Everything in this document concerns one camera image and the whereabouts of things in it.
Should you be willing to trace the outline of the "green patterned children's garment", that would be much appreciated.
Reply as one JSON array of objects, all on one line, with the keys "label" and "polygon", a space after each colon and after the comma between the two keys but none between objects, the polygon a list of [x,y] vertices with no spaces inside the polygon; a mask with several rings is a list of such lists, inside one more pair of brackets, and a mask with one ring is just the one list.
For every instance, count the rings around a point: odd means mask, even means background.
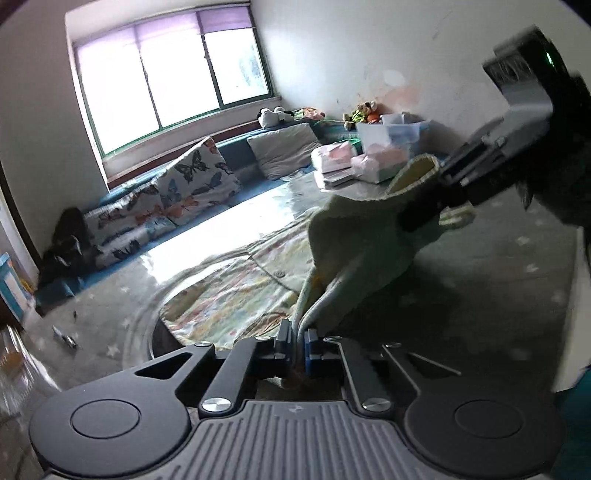
[{"label": "green patterned children's garment", "polygon": [[421,154],[371,198],[331,194],[262,240],[208,258],[221,269],[168,300],[158,313],[183,345],[208,341],[229,350],[238,341],[276,336],[290,320],[295,344],[304,329],[327,334],[370,295],[411,265],[417,253],[449,230],[399,225],[399,213],[424,183],[437,179],[438,159]]}]

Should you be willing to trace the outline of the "white pink packaged bag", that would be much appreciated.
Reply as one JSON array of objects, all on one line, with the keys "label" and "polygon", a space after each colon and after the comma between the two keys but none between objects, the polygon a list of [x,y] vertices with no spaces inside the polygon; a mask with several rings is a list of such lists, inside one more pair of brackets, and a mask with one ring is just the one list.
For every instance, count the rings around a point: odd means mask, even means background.
[{"label": "white pink packaged bag", "polygon": [[355,156],[356,148],[351,142],[332,143],[312,150],[311,164],[322,174],[332,173],[349,168]]}]

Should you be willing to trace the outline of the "orange green plush toys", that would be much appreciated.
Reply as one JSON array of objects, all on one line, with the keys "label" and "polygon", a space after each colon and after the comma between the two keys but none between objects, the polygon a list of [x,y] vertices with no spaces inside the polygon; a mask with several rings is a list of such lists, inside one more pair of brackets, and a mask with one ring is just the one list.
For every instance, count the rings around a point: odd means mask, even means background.
[{"label": "orange green plush toys", "polygon": [[379,104],[373,100],[360,103],[352,113],[343,114],[342,121],[345,129],[352,131],[358,124],[375,124],[380,121],[380,117]]}]

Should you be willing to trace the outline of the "black round induction cooktop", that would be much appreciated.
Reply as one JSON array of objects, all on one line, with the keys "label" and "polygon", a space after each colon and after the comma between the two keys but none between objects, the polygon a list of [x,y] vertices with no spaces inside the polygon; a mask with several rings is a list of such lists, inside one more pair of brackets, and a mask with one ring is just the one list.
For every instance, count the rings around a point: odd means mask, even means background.
[{"label": "black round induction cooktop", "polygon": [[171,334],[164,322],[158,318],[152,330],[149,343],[152,358],[158,358],[183,347],[183,345]]}]

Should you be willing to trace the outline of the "grey pillow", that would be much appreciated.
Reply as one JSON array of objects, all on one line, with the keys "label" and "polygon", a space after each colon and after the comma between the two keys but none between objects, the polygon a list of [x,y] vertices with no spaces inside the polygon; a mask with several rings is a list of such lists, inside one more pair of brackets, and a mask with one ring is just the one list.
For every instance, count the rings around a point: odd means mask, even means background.
[{"label": "grey pillow", "polygon": [[311,152],[322,144],[308,123],[246,139],[263,176],[276,180],[311,164]]}]

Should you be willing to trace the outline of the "white plush toy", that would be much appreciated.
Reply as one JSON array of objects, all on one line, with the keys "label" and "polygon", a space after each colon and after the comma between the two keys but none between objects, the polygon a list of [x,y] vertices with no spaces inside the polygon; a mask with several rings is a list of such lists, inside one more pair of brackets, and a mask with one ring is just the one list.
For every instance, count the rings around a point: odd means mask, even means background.
[{"label": "white plush toy", "polygon": [[294,121],[294,112],[288,111],[283,107],[277,106],[273,110],[270,108],[263,108],[257,115],[259,126],[263,129],[269,129],[281,124],[286,124]]}]

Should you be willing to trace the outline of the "butterfly print cushion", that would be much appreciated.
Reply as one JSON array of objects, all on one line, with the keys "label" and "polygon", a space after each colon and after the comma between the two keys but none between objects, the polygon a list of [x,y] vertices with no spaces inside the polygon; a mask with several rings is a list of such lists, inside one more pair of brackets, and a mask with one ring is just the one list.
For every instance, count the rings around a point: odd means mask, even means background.
[{"label": "butterfly print cushion", "polygon": [[130,257],[240,190],[214,141],[201,140],[148,182],[84,215],[98,250],[97,269]]}]

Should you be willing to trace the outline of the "small metal tool on mat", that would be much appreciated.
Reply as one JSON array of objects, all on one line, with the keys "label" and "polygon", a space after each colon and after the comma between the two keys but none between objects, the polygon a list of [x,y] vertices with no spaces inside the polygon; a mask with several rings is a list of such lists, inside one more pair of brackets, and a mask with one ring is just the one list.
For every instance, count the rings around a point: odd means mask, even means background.
[{"label": "small metal tool on mat", "polygon": [[64,345],[66,345],[68,348],[73,349],[73,350],[76,350],[78,348],[78,344],[73,337],[63,333],[56,326],[53,326],[52,330],[53,330],[54,336],[58,340],[60,340]]}]

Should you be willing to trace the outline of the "clear plastic bag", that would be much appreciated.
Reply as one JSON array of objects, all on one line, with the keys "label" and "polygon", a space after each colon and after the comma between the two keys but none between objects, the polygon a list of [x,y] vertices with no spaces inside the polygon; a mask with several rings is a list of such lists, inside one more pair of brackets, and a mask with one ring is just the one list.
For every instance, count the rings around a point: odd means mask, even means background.
[{"label": "clear plastic bag", "polygon": [[32,355],[19,332],[1,329],[1,422],[25,428],[34,412],[61,391],[45,366]]}]

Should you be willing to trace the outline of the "blue white cardboard box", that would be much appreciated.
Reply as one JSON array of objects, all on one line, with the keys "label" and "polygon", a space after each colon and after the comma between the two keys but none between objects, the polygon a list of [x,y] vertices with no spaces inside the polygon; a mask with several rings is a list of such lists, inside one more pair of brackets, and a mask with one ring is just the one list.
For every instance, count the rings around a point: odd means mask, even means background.
[{"label": "blue white cardboard box", "polygon": [[33,297],[21,282],[8,253],[1,255],[0,264],[1,313],[20,325],[33,307]]}]

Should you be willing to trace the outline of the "black bag by wall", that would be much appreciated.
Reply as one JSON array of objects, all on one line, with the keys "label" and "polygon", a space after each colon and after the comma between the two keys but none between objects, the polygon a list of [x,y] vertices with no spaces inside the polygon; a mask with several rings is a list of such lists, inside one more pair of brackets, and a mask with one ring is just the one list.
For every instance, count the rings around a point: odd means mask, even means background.
[{"label": "black bag by wall", "polygon": [[54,229],[50,247],[43,253],[38,286],[61,278],[81,278],[97,270],[98,250],[82,212],[65,209]]}]

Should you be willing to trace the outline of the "window with green frame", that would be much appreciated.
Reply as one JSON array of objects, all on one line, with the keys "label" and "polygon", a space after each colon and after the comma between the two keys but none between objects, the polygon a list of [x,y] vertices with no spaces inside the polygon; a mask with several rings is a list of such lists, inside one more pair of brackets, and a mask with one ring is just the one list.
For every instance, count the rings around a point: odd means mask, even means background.
[{"label": "window with green frame", "polygon": [[273,95],[246,3],[131,22],[76,41],[73,53],[101,157]]}]

